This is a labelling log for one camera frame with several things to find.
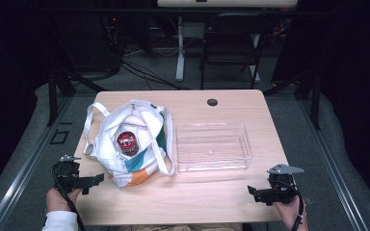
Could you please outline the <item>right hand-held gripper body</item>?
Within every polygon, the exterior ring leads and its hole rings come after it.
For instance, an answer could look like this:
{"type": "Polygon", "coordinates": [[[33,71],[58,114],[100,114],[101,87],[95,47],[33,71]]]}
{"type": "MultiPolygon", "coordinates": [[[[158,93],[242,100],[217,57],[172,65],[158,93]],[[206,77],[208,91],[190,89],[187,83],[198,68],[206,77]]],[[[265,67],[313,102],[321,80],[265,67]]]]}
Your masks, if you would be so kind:
{"type": "Polygon", "coordinates": [[[277,164],[270,167],[267,172],[269,173],[268,182],[270,183],[271,193],[266,204],[272,205],[274,202],[289,204],[298,194],[293,174],[304,173],[304,170],[286,164],[277,164]]]}

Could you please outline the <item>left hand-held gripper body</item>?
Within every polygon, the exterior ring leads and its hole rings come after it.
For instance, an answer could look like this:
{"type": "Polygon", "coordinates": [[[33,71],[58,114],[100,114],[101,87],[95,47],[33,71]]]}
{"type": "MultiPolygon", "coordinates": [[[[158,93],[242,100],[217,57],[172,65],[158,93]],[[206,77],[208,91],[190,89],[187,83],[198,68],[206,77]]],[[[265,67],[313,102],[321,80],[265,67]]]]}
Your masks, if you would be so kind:
{"type": "Polygon", "coordinates": [[[54,187],[58,190],[73,191],[82,189],[82,181],[79,176],[80,164],[76,163],[78,157],[64,155],[59,162],[52,167],[54,187]]]}

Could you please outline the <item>white colour-block tote bag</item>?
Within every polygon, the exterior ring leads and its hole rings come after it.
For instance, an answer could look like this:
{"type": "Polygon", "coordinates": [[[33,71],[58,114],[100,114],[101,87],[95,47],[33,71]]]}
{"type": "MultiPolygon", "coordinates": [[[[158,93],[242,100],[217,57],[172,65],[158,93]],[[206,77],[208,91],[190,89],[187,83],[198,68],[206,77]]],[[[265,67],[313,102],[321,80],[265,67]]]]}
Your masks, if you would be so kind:
{"type": "Polygon", "coordinates": [[[110,112],[94,102],[87,109],[85,136],[91,131],[95,111],[100,111],[104,118],[95,139],[86,141],[84,153],[95,157],[106,168],[117,187],[139,185],[155,171],[168,176],[174,174],[173,125],[168,108],[135,99],[110,112]],[[126,156],[119,149],[117,137],[124,131],[134,133],[137,138],[139,152],[135,156],[126,156]]]}

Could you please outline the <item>red can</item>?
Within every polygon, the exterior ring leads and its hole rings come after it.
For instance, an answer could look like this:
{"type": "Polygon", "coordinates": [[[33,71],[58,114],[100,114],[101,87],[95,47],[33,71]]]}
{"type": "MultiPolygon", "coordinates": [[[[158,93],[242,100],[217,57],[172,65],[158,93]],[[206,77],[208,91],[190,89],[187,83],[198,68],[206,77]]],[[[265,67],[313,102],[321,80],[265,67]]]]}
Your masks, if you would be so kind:
{"type": "Polygon", "coordinates": [[[121,132],[117,137],[117,144],[122,154],[135,156],[139,152],[139,145],[134,133],[130,131],[121,132]]]}

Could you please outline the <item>clear plastic container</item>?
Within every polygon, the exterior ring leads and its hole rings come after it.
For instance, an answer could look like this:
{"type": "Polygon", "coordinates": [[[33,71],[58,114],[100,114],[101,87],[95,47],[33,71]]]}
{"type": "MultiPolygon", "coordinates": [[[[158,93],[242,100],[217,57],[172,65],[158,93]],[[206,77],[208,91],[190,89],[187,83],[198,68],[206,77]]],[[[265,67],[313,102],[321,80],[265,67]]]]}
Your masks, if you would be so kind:
{"type": "Polygon", "coordinates": [[[175,132],[179,172],[245,169],[253,157],[244,123],[178,125],[175,132]]]}

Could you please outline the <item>person's left hand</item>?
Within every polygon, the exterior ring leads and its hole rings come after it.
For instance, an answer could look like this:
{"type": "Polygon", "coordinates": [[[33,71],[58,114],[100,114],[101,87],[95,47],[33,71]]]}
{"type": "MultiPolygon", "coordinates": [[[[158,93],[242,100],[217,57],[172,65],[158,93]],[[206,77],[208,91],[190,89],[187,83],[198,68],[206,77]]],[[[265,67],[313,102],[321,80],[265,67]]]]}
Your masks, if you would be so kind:
{"type": "MultiPolygon", "coordinates": [[[[82,190],[76,189],[68,194],[70,200],[75,203],[78,195],[82,190]]],[[[62,197],[56,188],[50,189],[46,194],[46,207],[48,212],[55,211],[68,211],[70,212],[70,207],[68,206],[66,200],[62,197]]]]}

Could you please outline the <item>person's right hand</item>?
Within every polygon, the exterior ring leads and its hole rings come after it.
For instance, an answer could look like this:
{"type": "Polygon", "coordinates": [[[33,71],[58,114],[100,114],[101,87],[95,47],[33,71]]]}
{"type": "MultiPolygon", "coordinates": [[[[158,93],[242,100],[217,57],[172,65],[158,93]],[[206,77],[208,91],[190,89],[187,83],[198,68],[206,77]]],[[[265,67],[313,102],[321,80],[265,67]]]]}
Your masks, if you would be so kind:
{"type": "MultiPolygon", "coordinates": [[[[273,205],[277,208],[280,218],[288,231],[291,231],[297,216],[299,215],[299,206],[301,200],[296,195],[289,204],[282,202],[274,202],[273,205]]],[[[308,224],[306,219],[306,209],[303,209],[302,222],[297,231],[308,231],[308,224]]]]}

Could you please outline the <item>black metal stand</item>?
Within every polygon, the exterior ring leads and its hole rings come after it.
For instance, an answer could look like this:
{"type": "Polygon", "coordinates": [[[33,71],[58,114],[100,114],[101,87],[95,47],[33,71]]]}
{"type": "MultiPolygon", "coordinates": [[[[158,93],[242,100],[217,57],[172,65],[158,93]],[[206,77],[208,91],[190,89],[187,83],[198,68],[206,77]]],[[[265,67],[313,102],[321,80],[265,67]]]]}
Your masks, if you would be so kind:
{"type": "Polygon", "coordinates": [[[47,125],[51,126],[58,117],[58,93],[61,93],[66,97],[72,97],[75,93],[75,88],[71,84],[71,81],[77,81],[84,86],[95,90],[97,92],[105,91],[101,86],[93,83],[92,81],[84,78],[82,75],[73,72],[64,67],[55,68],[48,75],[48,98],[49,98],[49,120],[47,125]]]}
{"type": "Polygon", "coordinates": [[[263,92],[264,95],[273,95],[280,90],[285,89],[293,83],[299,83],[294,96],[297,100],[306,100],[309,94],[311,94],[310,104],[310,120],[316,130],[320,129],[319,125],[319,105],[320,105],[320,84],[321,79],[319,73],[315,69],[306,70],[293,78],[282,81],[276,84],[274,87],[263,92]]]}

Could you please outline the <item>person's beige trouser legs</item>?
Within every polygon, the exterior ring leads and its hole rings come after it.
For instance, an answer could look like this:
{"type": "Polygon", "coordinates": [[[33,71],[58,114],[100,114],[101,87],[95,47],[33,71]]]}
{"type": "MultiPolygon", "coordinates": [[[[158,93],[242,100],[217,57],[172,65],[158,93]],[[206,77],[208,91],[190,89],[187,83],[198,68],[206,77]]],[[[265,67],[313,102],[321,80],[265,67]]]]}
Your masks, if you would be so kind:
{"type": "Polygon", "coordinates": [[[129,225],[119,231],[243,231],[241,223],[129,225]]]}

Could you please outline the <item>dark cabinet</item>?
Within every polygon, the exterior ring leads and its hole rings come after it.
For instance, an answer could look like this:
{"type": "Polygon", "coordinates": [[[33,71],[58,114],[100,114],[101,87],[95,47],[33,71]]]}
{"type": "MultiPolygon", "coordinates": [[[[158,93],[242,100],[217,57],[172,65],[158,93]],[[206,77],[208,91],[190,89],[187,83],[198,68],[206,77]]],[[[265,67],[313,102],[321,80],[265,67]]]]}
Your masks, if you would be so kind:
{"type": "Polygon", "coordinates": [[[56,17],[66,52],[77,72],[119,72],[120,54],[110,42],[103,17],[62,14],[56,17]]]}

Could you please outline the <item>white desk leg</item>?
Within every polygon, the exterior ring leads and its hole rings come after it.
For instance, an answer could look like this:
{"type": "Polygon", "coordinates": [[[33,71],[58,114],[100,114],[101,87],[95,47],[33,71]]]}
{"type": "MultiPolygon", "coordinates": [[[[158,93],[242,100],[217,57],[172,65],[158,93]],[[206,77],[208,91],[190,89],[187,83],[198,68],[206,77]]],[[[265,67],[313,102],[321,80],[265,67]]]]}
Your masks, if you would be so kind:
{"type": "Polygon", "coordinates": [[[177,38],[178,38],[178,56],[177,56],[177,65],[176,65],[176,76],[175,80],[182,82],[184,80],[184,42],[183,42],[183,22],[182,17],[178,17],[177,23],[177,38]]]}

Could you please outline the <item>black folding chair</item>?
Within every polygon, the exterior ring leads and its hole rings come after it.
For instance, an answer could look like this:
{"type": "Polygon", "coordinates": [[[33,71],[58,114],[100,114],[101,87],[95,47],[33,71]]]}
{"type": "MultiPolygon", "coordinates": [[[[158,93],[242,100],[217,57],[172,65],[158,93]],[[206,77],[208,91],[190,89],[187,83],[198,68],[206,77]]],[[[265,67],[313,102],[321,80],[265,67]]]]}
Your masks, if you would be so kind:
{"type": "Polygon", "coordinates": [[[243,69],[253,66],[253,88],[264,38],[272,31],[272,27],[272,20],[264,14],[219,13],[209,17],[203,29],[199,62],[200,88],[204,89],[207,64],[241,65],[243,69]]]}

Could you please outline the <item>metal floor rail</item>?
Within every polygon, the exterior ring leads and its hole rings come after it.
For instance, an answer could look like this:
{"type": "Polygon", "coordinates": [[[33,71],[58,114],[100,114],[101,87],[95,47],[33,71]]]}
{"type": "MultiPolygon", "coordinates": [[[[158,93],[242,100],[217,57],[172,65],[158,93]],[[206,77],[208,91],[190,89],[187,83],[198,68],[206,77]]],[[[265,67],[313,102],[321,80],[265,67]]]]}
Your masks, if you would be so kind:
{"type": "Polygon", "coordinates": [[[305,121],[309,126],[309,130],[315,137],[315,140],[318,143],[319,148],[321,149],[321,159],[324,163],[324,166],[327,170],[329,178],[333,184],[333,187],[338,195],[340,203],[348,217],[349,222],[351,223],[354,231],[369,231],[367,224],[362,217],[358,206],[355,203],[354,197],[351,194],[347,184],[344,181],[344,178],[338,168],[330,148],[323,136],[321,130],[317,130],[313,124],[310,117],[310,109],[306,102],[299,100],[299,108],[301,109],[302,114],[304,115],[305,121]]]}
{"type": "Polygon", "coordinates": [[[28,126],[0,174],[0,231],[34,174],[43,149],[48,145],[56,125],[66,113],[71,101],[71,97],[60,100],[58,115],[52,125],[48,126],[49,103],[46,99],[38,100],[28,126]]]}

